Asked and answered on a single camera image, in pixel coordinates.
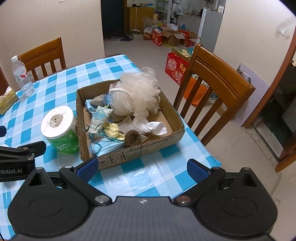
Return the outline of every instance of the checkered tablecloth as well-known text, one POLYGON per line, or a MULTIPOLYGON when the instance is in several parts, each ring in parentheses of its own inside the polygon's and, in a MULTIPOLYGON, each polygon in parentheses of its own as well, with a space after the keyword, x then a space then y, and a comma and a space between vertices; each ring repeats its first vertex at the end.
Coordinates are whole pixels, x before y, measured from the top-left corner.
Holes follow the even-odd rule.
MULTIPOLYGON (((34 83, 35 92, 25 97, 17 92, 20 99, 0 119, 0 125, 7 128, 0 145, 18 147, 43 140, 47 149, 43 156, 36 158, 36 166, 46 171, 58 171, 66 165, 81 163, 79 153, 57 154, 56 150, 42 136, 40 125, 43 117, 53 108, 67 105, 76 115, 76 90, 105 80, 119 79, 124 72, 139 72, 139 69, 125 56, 118 55, 82 64, 34 83)), ((99 171, 90 184, 109 195, 116 196, 170 196, 175 197, 195 185, 186 171, 190 158, 207 167, 220 166, 201 144, 184 122, 186 132, 176 144, 142 156, 139 159, 99 171)), ((7 209, 24 181, 0 183, 0 232, 5 239, 14 236, 7 217, 7 209)))

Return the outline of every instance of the water bottle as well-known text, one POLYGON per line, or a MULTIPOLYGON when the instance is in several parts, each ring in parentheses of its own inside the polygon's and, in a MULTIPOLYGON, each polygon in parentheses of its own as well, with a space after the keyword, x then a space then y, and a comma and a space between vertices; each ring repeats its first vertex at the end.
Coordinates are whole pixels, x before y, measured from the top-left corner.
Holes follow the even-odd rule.
POLYGON ((23 62, 19 61, 17 55, 11 58, 12 61, 12 72, 17 80, 17 84, 23 91, 23 93, 29 97, 34 93, 34 86, 30 75, 26 70, 23 62))

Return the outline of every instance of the purple panel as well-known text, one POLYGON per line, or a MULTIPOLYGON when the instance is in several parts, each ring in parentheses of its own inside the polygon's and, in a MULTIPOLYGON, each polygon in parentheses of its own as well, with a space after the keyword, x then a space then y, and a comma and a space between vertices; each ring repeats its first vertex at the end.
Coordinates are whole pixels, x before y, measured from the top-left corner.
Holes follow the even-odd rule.
POLYGON ((236 113, 234 117, 234 121, 238 126, 242 126, 246 119, 253 112, 255 107, 258 105, 259 101, 262 99, 269 86, 258 77, 252 70, 250 70, 243 63, 239 66, 240 71, 244 71, 247 75, 251 77, 251 84, 256 88, 247 102, 240 108, 240 110, 236 113))

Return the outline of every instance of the toilet paper roll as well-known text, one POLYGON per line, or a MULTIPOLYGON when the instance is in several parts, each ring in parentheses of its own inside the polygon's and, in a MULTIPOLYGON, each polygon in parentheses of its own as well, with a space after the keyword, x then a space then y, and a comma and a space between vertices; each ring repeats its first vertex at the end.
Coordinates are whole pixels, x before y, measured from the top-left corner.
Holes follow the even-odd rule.
POLYGON ((59 106, 46 114, 41 133, 58 152, 74 154, 79 150, 76 118, 68 106, 59 106))

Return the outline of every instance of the wooden chair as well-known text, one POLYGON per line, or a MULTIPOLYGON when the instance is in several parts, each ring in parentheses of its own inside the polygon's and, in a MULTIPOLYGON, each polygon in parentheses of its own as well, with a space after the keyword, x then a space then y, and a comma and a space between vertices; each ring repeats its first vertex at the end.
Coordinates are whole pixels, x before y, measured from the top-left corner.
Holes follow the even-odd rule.
POLYGON ((41 66, 44 77, 48 76, 44 65, 45 63, 50 62, 52 73, 57 71, 54 65, 55 59, 59 59, 62 69, 66 69, 61 37, 20 55, 18 59, 25 64, 27 71, 32 71, 35 81, 38 80, 35 71, 35 68, 38 66, 41 66))
POLYGON ((197 79, 183 106, 181 111, 181 116, 183 118, 188 112, 191 101, 195 96, 199 86, 201 85, 202 80, 204 80, 210 87, 200 100, 198 106, 188 121, 188 126, 190 128, 193 126, 212 92, 215 91, 219 96, 219 98, 215 101, 215 103, 212 105, 210 110, 206 113, 195 129, 194 133, 196 136, 200 134, 202 129, 223 102, 227 106, 227 111, 201 139, 202 144, 207 145, 210 140, 213 139, 214 136, 234 117, 236 112, 243 106, 243 104, 254 92, 255 88, 253 85, 245 81, 244 78, 227 63, 218 58, 216 55, 207 51, 202 47, 202 45, 198 44, 194 49, 190 63, 184 74, 184 79, 174 101, 174 107, 176 110, 178 110, 180 106, 183 94, 189 83, 191 75, 194 73, 196 73, 199 78, 197 79))

